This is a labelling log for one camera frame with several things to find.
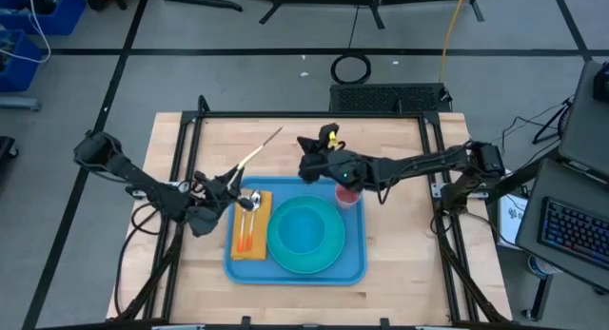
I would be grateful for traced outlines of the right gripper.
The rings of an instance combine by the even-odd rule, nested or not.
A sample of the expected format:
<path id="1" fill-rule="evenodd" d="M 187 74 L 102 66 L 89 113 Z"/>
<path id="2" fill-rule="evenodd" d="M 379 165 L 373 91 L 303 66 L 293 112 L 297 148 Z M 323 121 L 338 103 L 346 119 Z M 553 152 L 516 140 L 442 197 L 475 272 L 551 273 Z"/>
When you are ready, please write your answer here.
<path id="1" fill-rule="evenodd" d="M 366 165 L 360 154 L 347 150 L 338 138 L 339 125 L 322 126 L 318 140 L 299 136 L 297 142 L 304 155 L 299 176 L 305 183 L 315 183 L 321 176 L 333 179 L 345 188 L 363 188 Z"/>

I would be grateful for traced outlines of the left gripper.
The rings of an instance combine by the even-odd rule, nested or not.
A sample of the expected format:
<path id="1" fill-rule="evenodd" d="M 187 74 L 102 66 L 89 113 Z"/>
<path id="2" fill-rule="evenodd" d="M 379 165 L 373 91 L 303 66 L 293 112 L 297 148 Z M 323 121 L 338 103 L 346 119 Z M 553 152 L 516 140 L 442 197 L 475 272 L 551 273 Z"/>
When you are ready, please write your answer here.
<path id="1" fill-rule="evenodd" d="M 231 169 L 224 175 L 210 179 L 203 172 L 195 171 L 194 180 L 203 187 L 208 208 L 215 212 L 223 212 L 234 203 L 238 203 L 245 210 L 252 210 L 255 203 L 241 193 L 243 174 L 242 169 Z"/>

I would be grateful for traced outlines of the spoon with orange handle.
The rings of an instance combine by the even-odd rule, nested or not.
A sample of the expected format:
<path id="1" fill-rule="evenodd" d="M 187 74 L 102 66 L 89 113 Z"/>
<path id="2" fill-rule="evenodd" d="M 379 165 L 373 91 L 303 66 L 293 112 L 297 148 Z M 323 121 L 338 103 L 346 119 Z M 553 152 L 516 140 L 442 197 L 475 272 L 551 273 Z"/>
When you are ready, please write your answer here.
<path id="1" fill-rule="evenodd" d="M 260 190 L 254 190 L 250 194 L 250 201 L 252 202 L 251 218 L 249 222 L 249 229 L 246 237 L 246 250 L 250 250 L 253 245 L 254 227 L 256 219 L 256 211 L 262 204 L 262 193 Z"/>

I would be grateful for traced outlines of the fork with orange handle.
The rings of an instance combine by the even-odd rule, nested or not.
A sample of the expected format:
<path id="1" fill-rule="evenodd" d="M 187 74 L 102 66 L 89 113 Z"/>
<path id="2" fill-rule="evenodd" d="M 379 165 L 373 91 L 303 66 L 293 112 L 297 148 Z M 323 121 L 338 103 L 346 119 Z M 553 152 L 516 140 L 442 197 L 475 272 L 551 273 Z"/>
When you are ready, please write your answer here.
<path id="1" fill-rule="evenodd" d="M 238 245 L 237 245 L 237 251 L 239 253 L 243 252 L 244 248 L 245 248 L 246 213 L 247 213 L 247 209 L 242 206 L 241 224 L 240 224 L 240 231 L 239 231 L 239 238 L 238 238 Z"/>

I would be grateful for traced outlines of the knife with yellow handle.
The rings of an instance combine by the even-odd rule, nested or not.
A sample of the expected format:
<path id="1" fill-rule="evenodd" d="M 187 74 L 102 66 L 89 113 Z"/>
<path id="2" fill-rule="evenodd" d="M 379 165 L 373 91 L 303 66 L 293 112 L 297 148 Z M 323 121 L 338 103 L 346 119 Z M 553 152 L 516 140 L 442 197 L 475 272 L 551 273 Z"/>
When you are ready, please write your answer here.
<path id="1" fill-rule="evenodd" d="M 240 171 L 242 171 L 245 166 L 255 157 L 257 156 L 263 149 L 264 147 L 273 139 L 275 138 L 283 129 L 283 126 L 280 126 L 275 132 L 273 132 L 266 140 L 264 140 L 255 150 L 253 150 L 251 153 L 249 153 L 248 155 L 246 155 L 241 162 L 239 162 L 236 166 L 237 168 L 237 173 L 239 173 Z"/>

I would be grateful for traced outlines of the yellow-orange cloth napkin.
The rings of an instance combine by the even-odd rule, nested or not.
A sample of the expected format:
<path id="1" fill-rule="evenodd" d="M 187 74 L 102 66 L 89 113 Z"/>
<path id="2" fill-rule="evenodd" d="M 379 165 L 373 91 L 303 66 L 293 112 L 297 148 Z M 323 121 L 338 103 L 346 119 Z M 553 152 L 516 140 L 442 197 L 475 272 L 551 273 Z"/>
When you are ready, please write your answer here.
<path id="1" fill-rule="evenodd" d="M 250 194 L 254 190 L 247 190 L 246 195 L 250 197 Z M 241 224 L 241 213 L 242 208 L 236 204 L 235 210 L 233 211 L 233 229 L 230 231 L 231 235 L 231 247 L 229 257 L 234 261 L 263 261 L 266 259 L 266 240 L 267 240 L 267 229 L 271 218 L 273 195 L 270 191 L 260 190 L 262 193 L 262 204 L 256 211 L 255 227 L 253 245 L 250 250 L 246 250 L 246 237 L 249 229 L 249 222 L 251 218 L 251 210 L 246 213 L 246 226 L 245 226 L 245 248 L 244 251 L 239 253 L 237 251 L 240 224 Z"/>

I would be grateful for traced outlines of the pink plastic cup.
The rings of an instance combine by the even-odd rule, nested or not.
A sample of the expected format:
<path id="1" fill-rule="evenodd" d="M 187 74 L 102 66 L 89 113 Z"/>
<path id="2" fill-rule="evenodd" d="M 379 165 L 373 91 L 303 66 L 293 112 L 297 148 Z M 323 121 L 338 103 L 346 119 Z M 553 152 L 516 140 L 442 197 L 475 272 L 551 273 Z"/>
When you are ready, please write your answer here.
<path id="1" fill-rule="evenodd" d="M 360 192 L 353 192 L 340 184 L 335 185 L 334 192 L 337 205 L 342 209 L 351 208 L 361 198 Z"/>

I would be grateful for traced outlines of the blue plastic bowl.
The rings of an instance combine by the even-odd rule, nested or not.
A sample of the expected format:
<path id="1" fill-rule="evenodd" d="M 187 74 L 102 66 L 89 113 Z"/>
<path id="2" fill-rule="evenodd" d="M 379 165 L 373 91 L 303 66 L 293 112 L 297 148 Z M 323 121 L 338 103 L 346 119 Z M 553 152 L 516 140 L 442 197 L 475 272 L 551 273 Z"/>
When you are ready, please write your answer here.
<path id="1" fill-rule="evenodd" d="M 296 255 L 315 251 L 324 240 L 323 218 L 313 209 L 295 207 L 281 217 L 277 230 L 282 248 Z"/>

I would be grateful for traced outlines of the teal plastic plate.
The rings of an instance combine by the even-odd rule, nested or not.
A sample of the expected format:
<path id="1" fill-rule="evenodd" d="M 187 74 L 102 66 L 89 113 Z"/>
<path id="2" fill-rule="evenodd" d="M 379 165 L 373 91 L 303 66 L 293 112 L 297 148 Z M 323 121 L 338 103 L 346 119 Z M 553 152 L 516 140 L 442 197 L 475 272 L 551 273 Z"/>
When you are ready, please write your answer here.
<path id="1" fill-rule="evenodd" d="M 281 217 L 287 210 L 306 207 L 315 210 L 324 220 L 325 233 L 321 245 L 313 252 L 296 255 L 282 248 L 277 233 Z M 266 245 L 277 264 L 296 274 L 315 274 L 332 265 L 341 255 L 345 242 L 345 225 L 339 211 L 326 200 L 302 195 L 280 204 L 271 214 L 267 229 Z"/>

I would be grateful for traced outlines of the blue plastic tray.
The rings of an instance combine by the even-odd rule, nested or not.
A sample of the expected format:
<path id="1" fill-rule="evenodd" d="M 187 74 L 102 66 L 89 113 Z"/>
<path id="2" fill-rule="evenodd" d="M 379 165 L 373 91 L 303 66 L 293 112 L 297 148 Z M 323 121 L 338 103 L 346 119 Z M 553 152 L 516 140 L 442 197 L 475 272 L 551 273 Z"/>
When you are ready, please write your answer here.
<path id="1" fill-rule="evenodd" d="M 325 270 L 315 274 L 296 274 L 275 262 L 266 246 L 263 261 L 234 261 L 229 257 L 230 231 L 233 229 L 233 211 L 228 209 L 224 268 L 226 275 L 237 283 L 280 285 L 352 285 L 360 281 L 367 269 L 365 211 L 363 201 L 342 209 L 335 200 L 336 183 L 321 179 L 314 184 L 305 184 L 298 177 L 259 176 L 246 177 L 242 185 L 253 189 L 270 191 L 273 195 L 272 212 L 283 202 L 302 195 L 322 198 L 332 204 L 342 216 L 345 225 L 344 249 L 339 258 Z"/>

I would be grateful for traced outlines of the white paper sheet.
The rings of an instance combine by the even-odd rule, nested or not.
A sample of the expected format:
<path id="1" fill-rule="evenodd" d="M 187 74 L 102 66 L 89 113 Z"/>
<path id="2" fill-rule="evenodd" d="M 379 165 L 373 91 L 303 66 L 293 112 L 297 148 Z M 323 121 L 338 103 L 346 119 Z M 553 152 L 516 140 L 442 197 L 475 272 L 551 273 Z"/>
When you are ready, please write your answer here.
<path id="1" fill-rule="evenodd" d="M 516 237 L 527 203 L 528 199 L 526 197 L 513 194 L 506 194 L 499 198 L 498 230 L 500 236 L 498 245 L 519 250 L 516 246 Z"/>

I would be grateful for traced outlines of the grey side desk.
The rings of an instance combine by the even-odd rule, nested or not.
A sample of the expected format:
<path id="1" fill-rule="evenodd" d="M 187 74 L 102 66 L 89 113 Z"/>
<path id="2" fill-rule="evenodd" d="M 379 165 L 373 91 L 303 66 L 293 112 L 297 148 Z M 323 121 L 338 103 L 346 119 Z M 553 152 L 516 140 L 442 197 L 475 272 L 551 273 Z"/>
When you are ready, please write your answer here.
<path id="1" fill-rule="evenodd" d="M 586 62 L 561 135 L 559 154 L 609 179 L 609 62 Z"/>
<path id="2" fill-rule="evenodd" d="M 604 269 L 538 242 L 544 199 L 553 198 L 596 213 L 609 221 L 609 184 L 550 160 L 543 160 L 528 200 L 516 244 L 530 254 L 598 289 L 609 292 L 609 269 Z"/>

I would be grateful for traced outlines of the blue storage bin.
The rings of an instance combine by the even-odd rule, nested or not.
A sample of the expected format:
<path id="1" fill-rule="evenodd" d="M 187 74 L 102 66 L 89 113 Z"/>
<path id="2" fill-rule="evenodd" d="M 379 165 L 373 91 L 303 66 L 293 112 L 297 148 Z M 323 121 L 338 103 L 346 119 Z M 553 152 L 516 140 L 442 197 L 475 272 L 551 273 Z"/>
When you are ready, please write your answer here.
<path id="1" fill-rule="evenodd" d="M 0 30 L 0 92 L 27 90 L 42 60 L 22 30 Z"/>
<path id="2" fill-rule="evenodd" d="M 51 13 L 43 14 L 34 3 L 35 15 L 28 10 L 29 0 L 0 0 L 0 25 L 20 29 L 27 34 L 70 35 L 86 7 L 85 0 L 48 0 L 54 3 Z"/>

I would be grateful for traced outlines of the tape roll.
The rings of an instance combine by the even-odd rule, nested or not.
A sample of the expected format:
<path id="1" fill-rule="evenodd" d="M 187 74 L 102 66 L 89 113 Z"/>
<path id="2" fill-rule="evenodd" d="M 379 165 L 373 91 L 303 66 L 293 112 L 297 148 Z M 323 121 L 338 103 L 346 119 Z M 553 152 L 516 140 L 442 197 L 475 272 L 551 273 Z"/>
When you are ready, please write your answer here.
<path id="1" fill-rule="evenodd" d="M 541 279 L 544 279 L 547 276 L 552 276 L 556 273 L 560 273 L 560 270 L 549 262 L 532 255 L 527 258 L 527 265 L 529 270 Z"/>

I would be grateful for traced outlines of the backlit keyboard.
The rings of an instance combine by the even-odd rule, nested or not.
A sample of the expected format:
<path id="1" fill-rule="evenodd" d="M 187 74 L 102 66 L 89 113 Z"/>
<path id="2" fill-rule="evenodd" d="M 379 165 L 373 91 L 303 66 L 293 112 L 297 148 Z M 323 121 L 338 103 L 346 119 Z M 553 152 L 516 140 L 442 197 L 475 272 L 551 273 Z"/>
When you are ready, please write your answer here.
<path id="1" fill-rule="evenodd" d="M 609 270 L 609 218 L 544 197 L 538 242 Z"/>

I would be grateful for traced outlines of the black aluminium table frame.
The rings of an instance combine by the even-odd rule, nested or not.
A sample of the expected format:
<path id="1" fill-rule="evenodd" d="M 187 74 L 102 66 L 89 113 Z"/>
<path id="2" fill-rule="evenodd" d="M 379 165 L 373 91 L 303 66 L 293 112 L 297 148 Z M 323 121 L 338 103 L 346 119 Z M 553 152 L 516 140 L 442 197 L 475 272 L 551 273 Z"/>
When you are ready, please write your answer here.
<path id="1" fill-rule="evenodd" d="M 278 112 L 269 117 L 210 116 L 204 119 L 196 157 L 197 170 L 222 174 L 236 165 L 278 127 L 283 130 L 246 167 L 246 175 L 296 176 L 302 151 L 297 136 L 316 138 L 321 126 L 336 122 L 347 148 L 371 156 L 402 158 L 423 153 L 417 119 L 338 118 L 328 112 Z M 169 178 L 180 113 L 157 113 L 144 171 L 158 180 Z M 235 324 L 250 316 L 259 324 L 392 325 L 449 321 L 441 252 L 430 232 L 432 203 L 428 180 L 402 181 L 384 205 L 374 193 L 364 195 L 367 272 L 351 286 L 245 285 L 232 282 L 223 268 L 227 247 L 226 216 L 210 235 L 195 238 L 186 229 L 177 268 L 171 322 Z M 469 270 L 498 311 L 513 318 L 493 235 L 487 223 L 460 217 Z M 134 234 L 125 254 L 120 301 L 125 307 L 139 292 L 151 270 L 156 237 Z"/>

